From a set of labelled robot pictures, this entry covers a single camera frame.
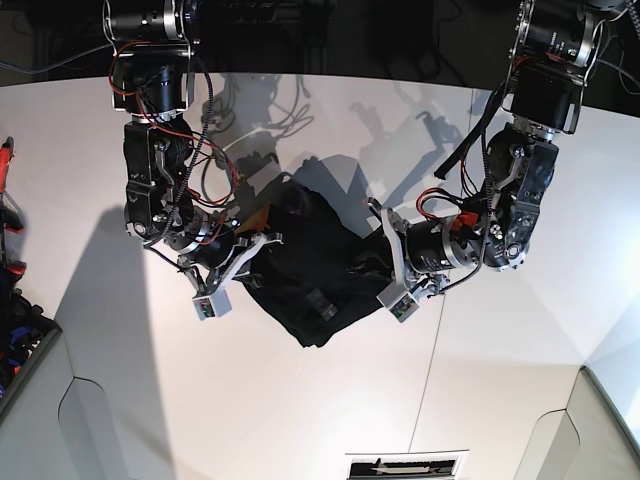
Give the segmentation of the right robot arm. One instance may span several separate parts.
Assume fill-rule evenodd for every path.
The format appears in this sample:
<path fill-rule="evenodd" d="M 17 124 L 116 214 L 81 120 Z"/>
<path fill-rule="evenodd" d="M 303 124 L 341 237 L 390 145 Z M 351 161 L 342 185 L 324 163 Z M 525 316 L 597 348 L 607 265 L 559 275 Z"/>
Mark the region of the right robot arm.
<path fill-rule="evenodd" d="M 125 226 L 145 250 L 165 244 L 177 254 L 172 266 L 198 295 L 236 280 L 260 288 L 251 267 L 262 248 L 257 234 L 238 233 L 228 215 L 229 195 L 210 201 L 189 187 L 198 161 L 229 161 L 208 138 L 214 108 L 207 106 L 200 131 L 184 118 L 194 97 L 196 54 L 203 28 L 231 20 L 221 1 L 107 1 L 103 30 L 114 48 L 108 73 L 113 106 L 131 120 L 124 127 L 127 169 Z"/>

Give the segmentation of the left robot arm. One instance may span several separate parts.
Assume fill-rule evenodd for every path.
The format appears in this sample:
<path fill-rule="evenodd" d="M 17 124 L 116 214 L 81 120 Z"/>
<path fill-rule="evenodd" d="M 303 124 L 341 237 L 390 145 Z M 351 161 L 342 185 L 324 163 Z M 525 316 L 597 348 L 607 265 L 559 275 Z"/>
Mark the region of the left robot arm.
<path fill-rule="evenodd" d="M 368 199 L 393 261 L 378 299 L 397 318 L 454 288 L 452 269 L 504 271 L 524 261 L 554 175 L 553 139 L 575 132 L 601 29 L 623 10 L 620 1 L 521 2 L 505 81 L 434 173 L 444 179 L 459 167 L 460 194 L 424 190 L 419 223 Z"/>

